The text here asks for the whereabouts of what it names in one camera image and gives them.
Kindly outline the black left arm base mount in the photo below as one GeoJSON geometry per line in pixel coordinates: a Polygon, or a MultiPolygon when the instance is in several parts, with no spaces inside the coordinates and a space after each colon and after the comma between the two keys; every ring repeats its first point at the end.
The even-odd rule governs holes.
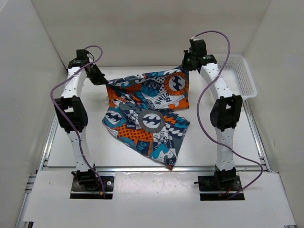
{"type": "Polygon", "coordinates": [[[114,176],[101,176],[101,180],[103,181],[104,192],[99,180],[93,185],[83,185],[74,177],[70,191],[70,199],[111,200],[114,191],[114,176]]]}

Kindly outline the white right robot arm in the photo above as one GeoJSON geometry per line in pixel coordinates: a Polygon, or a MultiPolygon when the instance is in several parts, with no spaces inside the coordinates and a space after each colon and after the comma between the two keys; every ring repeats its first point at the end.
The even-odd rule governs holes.
{"type": "Polygon", "coordinates": [[[243,99],[235,95],[221,77],[217,60],[207,54],[206,43],[202,39],[190,39],[189,50],[184,51],[182,69],[197,70],[211,90],[215,103],[210,112],[210,122],[216,131],[217,160],[213,178],[214,186],[226,189],[236,179],[233,160],[233,136],[240,119],[243,99]]]}

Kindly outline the colourful patterned shorts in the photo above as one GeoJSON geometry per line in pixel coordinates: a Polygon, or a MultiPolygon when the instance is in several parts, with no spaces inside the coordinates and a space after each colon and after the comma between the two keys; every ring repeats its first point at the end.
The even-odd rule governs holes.
{"type": "Polygon", "coordinates": [[[102,122],[116,139],[172,170],[190,125],[175,113],[190,106],[189,84],[189,72],[179,66],[113,79],[102,122]]]}

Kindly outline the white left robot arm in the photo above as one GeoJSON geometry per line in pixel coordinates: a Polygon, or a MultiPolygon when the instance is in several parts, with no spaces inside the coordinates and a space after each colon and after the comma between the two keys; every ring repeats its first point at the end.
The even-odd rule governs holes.
{"type": "Polygon", "coordinates": [[[103,183],[90,158],[86,140],[88,115],[80,96],[86,79],[95,86],[106,85],[108,81],[96,65],[100,58],[95,59],[88,51],[89,48],[76,51],[76,58],[68,64],[67,79],[51,90],[50,97],[59,125],[67,133],[72,144],[76,159],[76,170],[72,175],[80,186],[93,191],[101,189],[103,183]]]}

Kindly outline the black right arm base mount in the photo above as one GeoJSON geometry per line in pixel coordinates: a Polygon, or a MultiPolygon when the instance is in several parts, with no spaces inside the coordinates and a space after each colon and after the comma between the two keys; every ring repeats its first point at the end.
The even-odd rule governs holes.
{"type": "Polygon", "coordinates": [[[244,200],[244,193],[241,191],[236,196],[233,194],[242,190],[240,177],[228,181],[218,186],[213,176],[198,176],[198,180],[193,183],[199,187],[200,201],[225,201],[244,200]]]}

